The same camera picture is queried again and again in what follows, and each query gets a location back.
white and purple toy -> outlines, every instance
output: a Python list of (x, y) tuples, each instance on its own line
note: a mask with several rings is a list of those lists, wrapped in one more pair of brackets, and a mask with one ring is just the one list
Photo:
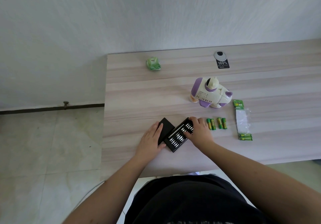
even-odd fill
[(197, 78), (193, 85), (190, 100), (198, 102), (202, 107), (220, 108), (228, 104), (232, 99), (233, 93), (219, 84), (214, 78)]

person's right hand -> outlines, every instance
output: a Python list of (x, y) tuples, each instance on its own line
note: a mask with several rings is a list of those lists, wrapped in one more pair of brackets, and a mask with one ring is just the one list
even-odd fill
[(189, 119), (193, 122), (193, 134), (189, 132), (184, 132), (184, 134), (198, 149), (206, 144), (214, 143), (211, 131), (204, 119), (197, 119), (196, 117), (190, 117)]

person's right arm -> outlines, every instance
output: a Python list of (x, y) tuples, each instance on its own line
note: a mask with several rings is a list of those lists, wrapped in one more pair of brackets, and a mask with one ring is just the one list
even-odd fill
[(216, 144), (202, 118), (190, 117), (188, 139), (209, 157), (246, 197), (279, 223), (321, 223), (321, 194), (295, 179)]

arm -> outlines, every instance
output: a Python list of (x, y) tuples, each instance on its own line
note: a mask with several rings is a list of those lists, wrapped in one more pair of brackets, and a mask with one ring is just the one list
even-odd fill
[(158, 145), (163, 124), (154, 123), (143, 135), (135, 156), (82, 202), (63, 224), (116, 223), (145, 166), (166, 147)]
[(295, 179), (217, 145), (202, 118), (191, 117), (193, 144), (222, 169), (246, 197), (280, 223), (319, 223), (321, 194)]

gray wall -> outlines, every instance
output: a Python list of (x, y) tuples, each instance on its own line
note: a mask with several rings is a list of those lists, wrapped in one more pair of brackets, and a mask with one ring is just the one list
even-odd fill
[(321, 37), (321, 0), (0, 0), (0, 108), (104, 102), (103, 55)]

